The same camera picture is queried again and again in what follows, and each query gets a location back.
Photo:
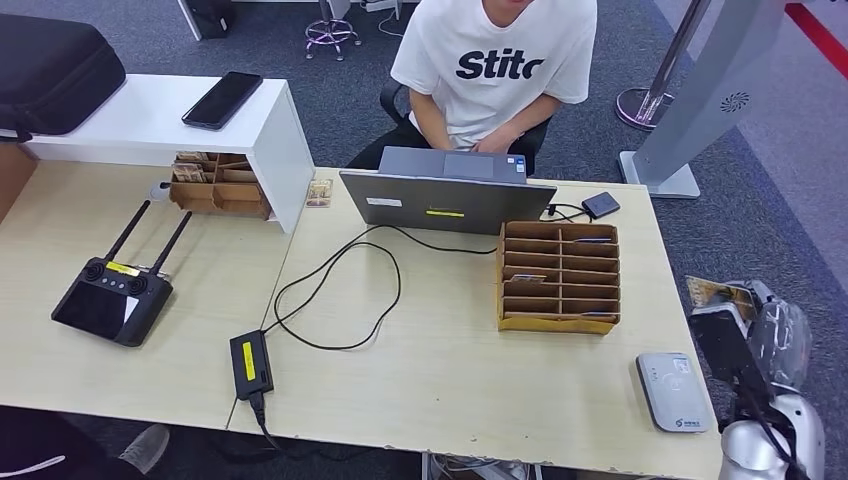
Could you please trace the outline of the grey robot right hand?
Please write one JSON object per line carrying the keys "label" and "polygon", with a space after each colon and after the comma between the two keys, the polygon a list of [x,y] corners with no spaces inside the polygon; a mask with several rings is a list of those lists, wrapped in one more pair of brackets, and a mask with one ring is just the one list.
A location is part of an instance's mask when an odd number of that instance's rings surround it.
{"label": "grey robot right hand", "polygon": [[806,380],[813,346],[806,313],[775,294],[760,280],[746,283],[755,306],[748,345],[770,383],[799,392]]}

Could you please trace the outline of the person's left hand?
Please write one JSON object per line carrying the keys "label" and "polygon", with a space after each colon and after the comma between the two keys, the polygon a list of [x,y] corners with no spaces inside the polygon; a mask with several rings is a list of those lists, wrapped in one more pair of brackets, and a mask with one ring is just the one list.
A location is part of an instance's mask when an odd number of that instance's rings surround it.
{"label": "person's left hand", "polygon": [[473,152],[507,153],[512,144],[521,136],[514,130],[502,127],[491,132],[472,147]]}

